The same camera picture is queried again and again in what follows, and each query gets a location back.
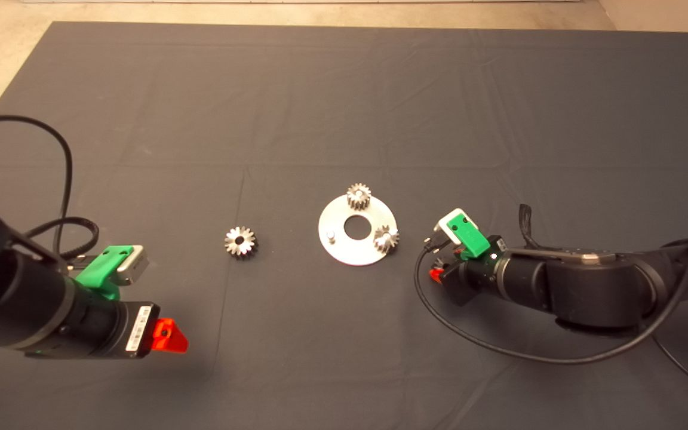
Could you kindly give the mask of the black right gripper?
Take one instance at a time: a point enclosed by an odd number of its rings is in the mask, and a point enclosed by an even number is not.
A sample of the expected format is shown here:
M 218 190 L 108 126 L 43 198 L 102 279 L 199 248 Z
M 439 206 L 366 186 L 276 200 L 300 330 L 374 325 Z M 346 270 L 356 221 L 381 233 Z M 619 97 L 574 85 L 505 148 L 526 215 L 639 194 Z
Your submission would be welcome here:
M 490 247 L 476 258 L 464 260 L 463 245 L 453 247 L 446 255 L 442 268 L 429 270 L 429 277 L 441 284 L 453 304 L 465 306 L 479 294 L 502 297 L 497 285 L 496 267 L 507 250 L 501 236 L 488 236 Z

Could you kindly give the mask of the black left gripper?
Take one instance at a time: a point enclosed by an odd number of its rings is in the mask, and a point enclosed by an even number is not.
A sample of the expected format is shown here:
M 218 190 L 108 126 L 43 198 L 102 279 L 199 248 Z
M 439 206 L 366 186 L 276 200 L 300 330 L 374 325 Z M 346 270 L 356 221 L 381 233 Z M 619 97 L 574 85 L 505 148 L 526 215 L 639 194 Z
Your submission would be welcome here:
M 188 338 L 172 318 L 149 300 L 110 300 L 76 287 L 66 318 L 35 345 L 30 358 L 51 360 L 138 360 L 153 351 L 185 354 Z

